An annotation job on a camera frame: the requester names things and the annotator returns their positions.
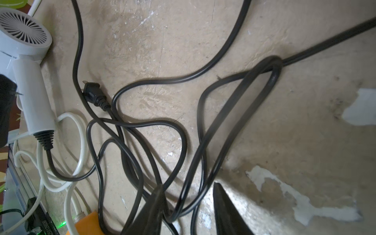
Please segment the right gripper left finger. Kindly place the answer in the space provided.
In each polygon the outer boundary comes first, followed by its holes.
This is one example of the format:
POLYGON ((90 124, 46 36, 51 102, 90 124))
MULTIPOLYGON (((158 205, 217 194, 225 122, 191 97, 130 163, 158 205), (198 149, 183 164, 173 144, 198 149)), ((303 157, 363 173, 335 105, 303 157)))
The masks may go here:
POLYGON ((159 235, 163 219, 165 193, 158 185, 133 223, 121 235, 159 235))

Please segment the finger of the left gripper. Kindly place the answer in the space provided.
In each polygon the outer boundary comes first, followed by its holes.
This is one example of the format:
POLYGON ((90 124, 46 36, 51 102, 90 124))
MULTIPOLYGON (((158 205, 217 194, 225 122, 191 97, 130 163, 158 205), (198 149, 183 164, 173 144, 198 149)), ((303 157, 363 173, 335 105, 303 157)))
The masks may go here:
POLYGON ((16 91, 16 83, 1 74, 1 147, 6 146, 8 141, 10 113, 16 91))

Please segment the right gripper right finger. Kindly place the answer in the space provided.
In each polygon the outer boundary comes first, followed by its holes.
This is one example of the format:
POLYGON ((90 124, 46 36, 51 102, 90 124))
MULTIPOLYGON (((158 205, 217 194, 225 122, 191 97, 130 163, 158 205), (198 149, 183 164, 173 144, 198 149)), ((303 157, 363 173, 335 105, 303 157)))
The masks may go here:
POLYGON ((213 185, 213 202, 218 235, 254 235, 220 183, 213 185))

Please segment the black mounting rail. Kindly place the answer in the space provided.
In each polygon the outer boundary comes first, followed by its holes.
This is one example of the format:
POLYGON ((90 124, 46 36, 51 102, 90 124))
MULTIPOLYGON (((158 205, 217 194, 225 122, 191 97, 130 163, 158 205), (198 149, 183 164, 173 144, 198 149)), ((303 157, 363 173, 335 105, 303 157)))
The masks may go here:
POLYGON ((59 235, 50 215, 44 212, 41 205, 33 212, 24 224, 29 235, 59 235))

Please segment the large white hair dryer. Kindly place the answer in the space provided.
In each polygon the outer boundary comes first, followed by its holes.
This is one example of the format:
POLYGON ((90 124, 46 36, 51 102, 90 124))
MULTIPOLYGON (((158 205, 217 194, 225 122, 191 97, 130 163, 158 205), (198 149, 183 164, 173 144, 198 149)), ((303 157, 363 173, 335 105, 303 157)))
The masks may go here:
POLYGON ((44 150, 53 148, 56 130, 40 66, 51 44, 51 34, 36 19, 1 8, 1 74, 16 83, 28 132, 44 150))

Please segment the orange power strip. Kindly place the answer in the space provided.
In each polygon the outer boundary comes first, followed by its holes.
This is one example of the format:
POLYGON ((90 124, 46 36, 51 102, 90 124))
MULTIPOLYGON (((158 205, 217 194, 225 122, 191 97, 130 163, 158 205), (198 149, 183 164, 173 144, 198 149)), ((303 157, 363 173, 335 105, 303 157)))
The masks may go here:
POLYGON ((74 218, 74 223, 80 235, 104 235, 99 225, 97 211, 88 215, 82 211, 74 218))

